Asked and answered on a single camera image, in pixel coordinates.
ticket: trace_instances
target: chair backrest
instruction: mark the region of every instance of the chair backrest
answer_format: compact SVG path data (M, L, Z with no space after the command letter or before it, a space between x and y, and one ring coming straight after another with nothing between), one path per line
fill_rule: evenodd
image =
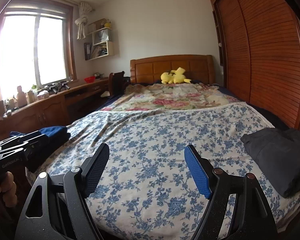
M123 76L124 71L118 73L110 73L109 75L109 92L110 96L119 95L123 92Z

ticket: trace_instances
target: tied white curtain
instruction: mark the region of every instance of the tied white curtain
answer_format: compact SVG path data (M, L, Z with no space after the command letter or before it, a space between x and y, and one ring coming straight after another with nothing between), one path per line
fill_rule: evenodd
M84 34L84 26L88 22L87 14L92 11L90 4L86 2L81 2L79 6L79 15L80 18L75 20L75 24L78 26L78 35L77 40L84 39L86 35Z

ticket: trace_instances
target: white wall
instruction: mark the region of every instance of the white wall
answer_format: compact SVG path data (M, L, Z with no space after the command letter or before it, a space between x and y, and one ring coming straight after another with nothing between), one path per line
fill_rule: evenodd
M112 21L114 56L92 60L95 71L124 70L130 60L173 54L213 55L222 84L217 32L210 0L113 0L97 8L89 22Z
M74 7L73 22L79 17L78 7ZM73 47L74 47L74 62L77 72L77 78L80 79L80 83L84 83L83 78L92 76L95 72L91 61L85 61L83 44L86 40L77 40L78 27L73 23Z

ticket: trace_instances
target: wooden wardrobe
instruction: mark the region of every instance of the wooden wardrobe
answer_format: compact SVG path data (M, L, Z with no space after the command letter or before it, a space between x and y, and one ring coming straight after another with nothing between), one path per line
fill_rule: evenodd
M285 0L211 0L224 85L300 130L300 22Z

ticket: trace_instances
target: wooden desk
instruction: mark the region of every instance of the wooden desk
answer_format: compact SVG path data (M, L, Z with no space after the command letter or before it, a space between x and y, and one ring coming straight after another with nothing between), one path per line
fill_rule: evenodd
M43 127L69 125L68 108L81 100L108 90L108 78L80 85L35 101L0 120L0 141L11 131L30 133Z

